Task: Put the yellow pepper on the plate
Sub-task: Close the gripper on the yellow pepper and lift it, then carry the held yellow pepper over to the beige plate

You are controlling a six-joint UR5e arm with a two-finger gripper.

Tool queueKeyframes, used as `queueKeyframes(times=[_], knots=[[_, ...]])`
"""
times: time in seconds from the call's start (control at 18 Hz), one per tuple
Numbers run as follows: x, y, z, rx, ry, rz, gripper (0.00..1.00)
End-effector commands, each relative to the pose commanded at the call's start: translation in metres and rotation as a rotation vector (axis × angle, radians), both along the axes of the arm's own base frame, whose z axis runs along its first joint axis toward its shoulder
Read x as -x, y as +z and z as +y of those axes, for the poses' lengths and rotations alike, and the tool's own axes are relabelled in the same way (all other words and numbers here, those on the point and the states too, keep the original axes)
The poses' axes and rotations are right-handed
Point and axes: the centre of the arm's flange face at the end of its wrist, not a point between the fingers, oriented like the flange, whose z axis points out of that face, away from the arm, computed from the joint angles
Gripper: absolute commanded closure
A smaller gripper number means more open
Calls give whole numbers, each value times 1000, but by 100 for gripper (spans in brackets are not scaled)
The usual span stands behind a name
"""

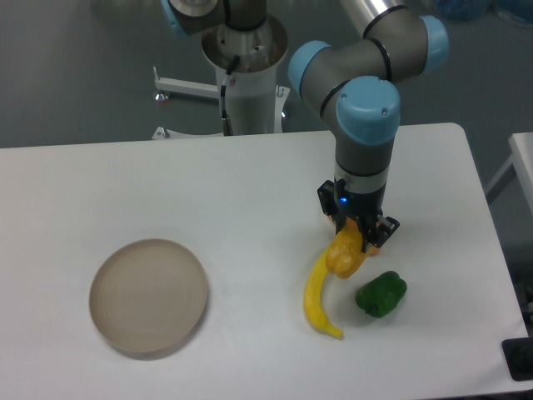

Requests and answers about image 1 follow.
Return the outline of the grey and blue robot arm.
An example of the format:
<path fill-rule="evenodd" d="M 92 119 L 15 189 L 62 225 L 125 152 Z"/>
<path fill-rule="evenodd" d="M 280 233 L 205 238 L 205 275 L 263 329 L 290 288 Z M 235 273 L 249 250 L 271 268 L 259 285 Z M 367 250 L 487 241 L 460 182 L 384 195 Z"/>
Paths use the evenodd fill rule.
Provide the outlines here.
<path fill-rule="evenodd" d="M 359 34 L 344 48 L 310 41 L 288 53 L 288 35 L 264 1 L 165 1 L 176 35 L 202 36 L 217 75 L 225 136 L 271 133 L 276 72 L 283 60 L 297 95 L 336 140 L 335 173 L 319 187 L 337 229 L 355 223 L 361 250 L 381 247 L 398 229 L 382 211 L 401 100 L 396 84 L 439 68 L 449 54 L 442 22 L 417 17 L 401 1 L 345 1 Z"/>

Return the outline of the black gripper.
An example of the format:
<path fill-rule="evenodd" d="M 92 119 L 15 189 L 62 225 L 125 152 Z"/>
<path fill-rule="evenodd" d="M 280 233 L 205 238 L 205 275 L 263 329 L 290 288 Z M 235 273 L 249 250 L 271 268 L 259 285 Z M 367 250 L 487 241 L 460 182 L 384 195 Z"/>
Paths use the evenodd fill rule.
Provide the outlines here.
<path fill-rule="evenodd" d="M 400 227 L 395 218 L 383 214 L 385 190 L 383 185 L 374 192 L 351 192 L 346 181 L 339 179 L 326 180 L 317 195 L 323 213 L 335 224 L 335 234 L 356 223 L 363 240 L 361 250 L 366 253 L 370 247 L 380 249 Z"/>

